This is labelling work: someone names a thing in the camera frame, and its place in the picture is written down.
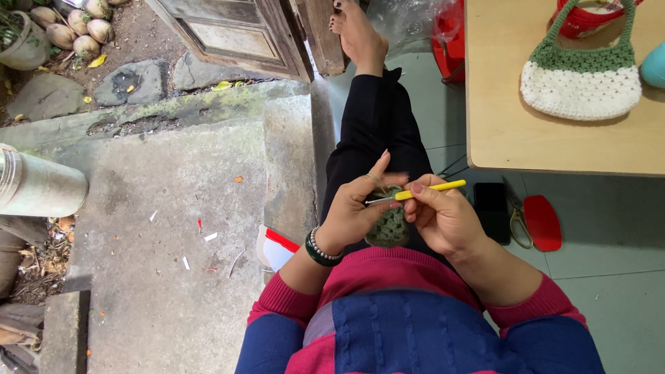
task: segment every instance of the bag handle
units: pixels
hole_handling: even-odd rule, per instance
[[[547,31],[547,34],[543,39],[543,43],[554,45],[555,40],[557,40],[559,31],[561,31],[561,26],[563,26],[563,22],[565,21],[566,17],[568,17],[568,13],[570,13],[573,10],[573,7],[575,7],[575,5],[577,5],[579,2],[580,0],[568,0],[566,5],[561,8],[561,11],[557,15],[557,18],[554,20],[554,23],[552,23],[552,27],[550,27]],[[635,19],[635,0],[621,0],[621,5],[623,5],[624,13],[626,14],[626,24],[624,25],[624,29],[621,32],[617,46],[630,44],[632,22]]]

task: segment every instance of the wooden table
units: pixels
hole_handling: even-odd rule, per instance
[[[642,84],[628,115],[600,122],[557,118],[527,106],[522,66],[545,36],[555,0],[466,1],[467,160],[476,168],[665,175],[665,90]],[[580,41],[608,45],[623,20]],[[638,65],[665,40],[662,0],[637,7],[632,43]]]

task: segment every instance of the black phone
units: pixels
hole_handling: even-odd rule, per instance
[[[510,244],[510,215],[503,183],[474,184],[473,201],[485,234],[502,246]]]

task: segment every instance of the woman's right hand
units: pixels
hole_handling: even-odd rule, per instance
[[[413,199],[404,203],[404,217],[413,222],[425,243],[449,260],[464,256],[488,240],[473,207],[456,189],[437,191],[428,186],[446,183],[433,174],[425,174],[407,184]]]

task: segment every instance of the green crochet section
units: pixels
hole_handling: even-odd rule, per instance
[[[387,193],[374,191],[373,196],[387,198],[401,191],[401,187],[389,186]],[[371,246],[393,248],[403,246],[409,240],[409,229],[404,219],[404,208],[393,208],[383,213],[365,236],[365,242]]]
[[[543,69],[568,70],[577,73],[617,71],[619,68],[635,65],[635,52],[630,44],[632,23],[635,18],[634,0],[621,0],[626,13],[626,25],[615,46],[598,49],[566,49],[555,45],[561,25],[579,1],[569,0],[564,5],[543,41],[531,53],[529,60],[538,63],[538,66]]]

